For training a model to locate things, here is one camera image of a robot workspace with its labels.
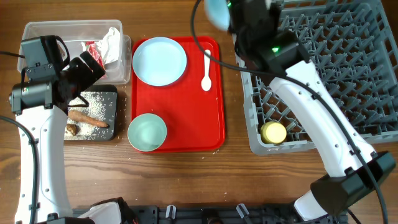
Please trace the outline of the yellow plastic cup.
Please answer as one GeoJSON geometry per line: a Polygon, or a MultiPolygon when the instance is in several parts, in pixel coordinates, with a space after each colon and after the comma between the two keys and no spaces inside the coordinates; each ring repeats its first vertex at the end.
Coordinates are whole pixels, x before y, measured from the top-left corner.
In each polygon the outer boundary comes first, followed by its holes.
{"type": "Polygon", "coordinates": [[[261,126],[261,139],[264,143],[280,144],[287,136],[286,128],[275,121],[270,121],[261,126]]]}

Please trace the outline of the white rice pile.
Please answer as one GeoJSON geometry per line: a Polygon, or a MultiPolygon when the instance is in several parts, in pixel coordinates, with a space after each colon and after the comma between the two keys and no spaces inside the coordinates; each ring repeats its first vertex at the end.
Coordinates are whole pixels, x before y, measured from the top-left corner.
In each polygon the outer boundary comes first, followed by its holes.
{"type": "Polygon", "coordinates": [[[107,141],[114,134],[115,92],[84,91],[70,102],[66,141],[107,141]]]}

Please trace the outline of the brown carrot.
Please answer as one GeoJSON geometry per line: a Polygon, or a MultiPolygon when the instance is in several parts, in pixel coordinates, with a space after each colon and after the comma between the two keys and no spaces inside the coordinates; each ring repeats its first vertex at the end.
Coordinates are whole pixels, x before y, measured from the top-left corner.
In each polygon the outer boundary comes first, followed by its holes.
{"type": "Polygon", "coordinates": [[[94,119],[77,110],[70,110],[68,112],[68,118],[78,123],[85,123],[100,128],[107,128],[109,126],[106,122],[94,119]]]}

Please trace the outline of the green bowl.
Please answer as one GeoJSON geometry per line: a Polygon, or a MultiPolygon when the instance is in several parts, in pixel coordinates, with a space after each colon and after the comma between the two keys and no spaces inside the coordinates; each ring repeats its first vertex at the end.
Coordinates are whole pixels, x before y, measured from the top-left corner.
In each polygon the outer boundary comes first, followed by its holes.
{"type": "Polygon", "coordinates": [[[127,129],[130,145],[140,152],[158,149],[167,137],[164,120],[152,113],[144,113],[134,118],[127,129]]]}

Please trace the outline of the red snack wrapper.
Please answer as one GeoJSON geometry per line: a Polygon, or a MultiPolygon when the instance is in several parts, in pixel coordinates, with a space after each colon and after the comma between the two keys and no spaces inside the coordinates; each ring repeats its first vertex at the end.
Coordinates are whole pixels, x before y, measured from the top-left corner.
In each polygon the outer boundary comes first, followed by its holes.
{"type": "Polygon", "coordinates": [[[101,68],[103,70],[105,70],[102,56],[101,56],[95,42],[94,41],[83,42],[82,46],[83,46],[83,50],[87,51],[96,60],[96,62],[101,66],[101,68]]]}

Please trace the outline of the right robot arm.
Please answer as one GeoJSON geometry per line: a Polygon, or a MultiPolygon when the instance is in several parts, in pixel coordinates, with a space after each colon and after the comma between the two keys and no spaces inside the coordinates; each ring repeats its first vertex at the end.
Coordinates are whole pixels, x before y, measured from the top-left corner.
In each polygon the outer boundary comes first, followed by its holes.
{"type": "Polygon", "coordinates": [[[245,69],[290,108],[315,144],[326,174],[294,202],[304,221],[338,215],[381,183],[396,162],[376,152],[352,127],[322,84],[315,64],[291,31],[278,29],[280,8],[269,1],[228,1],[229,29],[245,69]]]}

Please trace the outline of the white plastic spoon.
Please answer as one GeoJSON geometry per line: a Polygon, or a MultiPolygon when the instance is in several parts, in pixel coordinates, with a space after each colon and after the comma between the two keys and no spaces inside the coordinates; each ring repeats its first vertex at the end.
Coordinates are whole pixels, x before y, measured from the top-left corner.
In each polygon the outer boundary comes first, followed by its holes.
{"type": "Polygon", "coordinates": [[[204,91],[211,89],[210,63],[211,59],[204,55],[204,77],[201,80],[201,87],[204,91]]]}

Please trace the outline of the black plastic tray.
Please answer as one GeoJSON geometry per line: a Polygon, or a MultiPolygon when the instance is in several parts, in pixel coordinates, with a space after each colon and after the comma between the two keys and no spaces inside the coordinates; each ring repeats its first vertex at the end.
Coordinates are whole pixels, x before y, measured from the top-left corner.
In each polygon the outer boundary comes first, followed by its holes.
{"type": "Polygon", "coordinates": [[[80,96],[70,102],[68,110],[77,110],[94,119],[104,121],[109,126],[100,128],[85,123],[78,123],[70,119],[67,124],[79,127],[76,136],[66,132],[66,141],[109,141],[114,138],[114,129],[118,107],[118,91],[113,85],[94,85],[80,93],[80,96]]]}

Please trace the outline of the white tissue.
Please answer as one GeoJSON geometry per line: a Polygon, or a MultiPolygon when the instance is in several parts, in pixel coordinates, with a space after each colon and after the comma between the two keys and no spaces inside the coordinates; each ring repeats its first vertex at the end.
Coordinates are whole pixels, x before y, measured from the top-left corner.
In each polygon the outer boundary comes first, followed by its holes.
{"type": "Polygon", "coordinates": [[[118,60],[121,34],[115,27],[111,27],[108,33],[99,41],[95,42],[103,59],[104,67],[118,60]]]}

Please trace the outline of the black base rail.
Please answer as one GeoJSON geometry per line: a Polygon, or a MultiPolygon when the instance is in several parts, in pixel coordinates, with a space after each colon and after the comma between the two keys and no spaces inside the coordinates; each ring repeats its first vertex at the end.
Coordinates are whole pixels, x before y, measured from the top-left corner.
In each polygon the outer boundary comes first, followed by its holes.
{"type": "Polygon", "coordinates": [[[238,206],[233,207],[191,207],[175,209],[171,218],[166,217],[167,209],[151,206],[131,206],[139,223],[208,223],[216,218],[222,223],[305,223],[290,204],[265,204],[260,207],[246,206],[244,212],[238,206]]]}

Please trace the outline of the red serving tray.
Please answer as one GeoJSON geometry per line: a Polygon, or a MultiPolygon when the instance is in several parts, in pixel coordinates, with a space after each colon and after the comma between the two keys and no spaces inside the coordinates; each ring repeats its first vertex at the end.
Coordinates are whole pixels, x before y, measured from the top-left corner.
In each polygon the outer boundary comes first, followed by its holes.
{"type": "MultiPolygon", "coordinates": [[[[184,74],[167,86],[151,86],[140,81],[132,68],[131,117],[144,113],[160,116],[167,127],[167,137],[158,152],[188,152],[215,150],[224,143],[225,124],[223,87],[220,65],[210,63],[211,89],[204,91],[204,54],[209,50],[220,57],[218,43],[207,36],[171,37],[185,50],[187,67],[184,74]]],[[[137,47],[148,39],[136,42],[137,47]]]]}

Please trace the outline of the light blue plate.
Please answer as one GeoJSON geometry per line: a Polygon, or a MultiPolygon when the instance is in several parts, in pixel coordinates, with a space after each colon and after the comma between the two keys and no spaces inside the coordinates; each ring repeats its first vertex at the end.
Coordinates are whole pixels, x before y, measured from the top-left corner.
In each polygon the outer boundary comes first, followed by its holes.
{"type": "Polygon", "coordinates": [[[187,55],[183,47],[167,37],[143,41],[132,57],[134,73],[140,81],[151,86],[167,86],[185,72],[187,55]]]}

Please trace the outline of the brown food scrap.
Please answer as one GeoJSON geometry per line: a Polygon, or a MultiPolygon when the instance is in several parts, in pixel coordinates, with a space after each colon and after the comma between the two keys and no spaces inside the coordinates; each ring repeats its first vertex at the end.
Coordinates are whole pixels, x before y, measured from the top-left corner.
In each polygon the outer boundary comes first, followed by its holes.
{"type": "Polygon", "coordinates": [[[71,134],[72,136],[76,136],[79,132],[79,127],[75,124],[67,124],[66,126],[66,132],[68,134],[71,134]]]}

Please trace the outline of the white bowl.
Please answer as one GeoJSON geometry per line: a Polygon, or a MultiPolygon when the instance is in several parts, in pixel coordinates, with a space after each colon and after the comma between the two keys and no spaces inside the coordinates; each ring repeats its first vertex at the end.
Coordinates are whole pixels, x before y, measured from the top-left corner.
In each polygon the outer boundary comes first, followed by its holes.
{"type": "Polygon", "coordinates": [[[227,31],[231,17],[229,13],[229,1],[204,0],[204,9],[208,20],[219,30],[227,31]]]}

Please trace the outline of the grey dishwasher rack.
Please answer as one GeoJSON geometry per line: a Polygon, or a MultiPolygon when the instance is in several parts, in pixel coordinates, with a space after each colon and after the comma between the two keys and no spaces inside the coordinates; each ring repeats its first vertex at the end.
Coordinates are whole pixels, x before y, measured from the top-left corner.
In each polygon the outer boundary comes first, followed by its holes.
{"type": "MultiPolygon", "coordinates": [[[[397,141],[397,45],[380,1],[280,1],[279,29],[293,32],[322,83],[369,143],[397,141]]],[[[314,148],[289,107],[260,78],[242,73],[250,149],[266,155],[314,148]],[[280,144],[264,143],[261,126],[287,130],[280,144]]]]}

